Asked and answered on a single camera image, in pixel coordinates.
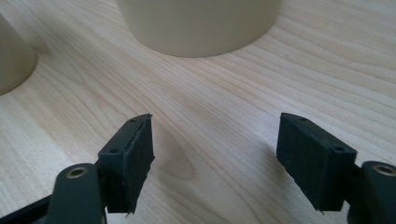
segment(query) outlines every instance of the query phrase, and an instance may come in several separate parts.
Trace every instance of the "cream cylindrical object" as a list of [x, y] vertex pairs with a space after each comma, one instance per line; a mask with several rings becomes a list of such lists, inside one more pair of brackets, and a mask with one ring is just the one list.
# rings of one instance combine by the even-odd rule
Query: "cream cylindrical object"
[[161, 53], [205, 57], [240, 49], [274, 24], [281, 0], [117, 0], [134, 37]]
[[35, 65], [35, 52], [0, 14], [0, 95], [21, 85]]

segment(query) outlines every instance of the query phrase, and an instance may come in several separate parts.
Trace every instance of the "screw hole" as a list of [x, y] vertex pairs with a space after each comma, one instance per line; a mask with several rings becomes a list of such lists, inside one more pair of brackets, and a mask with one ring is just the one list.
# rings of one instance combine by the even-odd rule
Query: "screw hole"
[[334, 149], [339, 152], [345, 151], [343, 147], [335, 147]]
[[78, 178], [85, 175], [88, 170], [85, 167], [76, 167], [73, 170], [67, 172], [66, 177], [69, 179]]
[[110, 149], [111, 153], [118, 153], [120, 150], [118, 148], [112, 148]]
[[375, 165], [373, 168], [381, 175], [396, 176], [396, 170], [387, 165]]

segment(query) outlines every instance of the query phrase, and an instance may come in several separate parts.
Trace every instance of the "wooden table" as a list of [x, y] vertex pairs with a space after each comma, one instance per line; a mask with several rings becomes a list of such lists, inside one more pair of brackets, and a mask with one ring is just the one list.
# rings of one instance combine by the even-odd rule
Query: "wooden table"
[[284, 0], [255, 43], [216, 57], [140, 45], [115, 1], [1, 0], [38, 54], [0, 96], [0, 217], [95, 162], [128, 118], [151, 113], [156, 160], [135, 215], [109, 223], [346, 223], [316, 212], [276, 159], [281, 112], [368, 160], [396, 163], [396, 1]]

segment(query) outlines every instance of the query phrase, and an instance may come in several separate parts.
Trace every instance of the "table surface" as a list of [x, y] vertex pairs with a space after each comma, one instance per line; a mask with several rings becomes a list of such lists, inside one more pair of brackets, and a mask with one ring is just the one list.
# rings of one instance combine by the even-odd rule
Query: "table surface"
[[346, 223], [347, 204], [315, 211], [276, 160], [279, 116], [311, 119], [356, 148], [358, 165], [395, 164], [395, 10], [284, 0], [253, 44], [189, 59], [139, 44], [115, 1], [1, 0], [38, 64], [0, 96], [0, 217], [151, 113], [156, 160], [137, 210], [109, 223]]

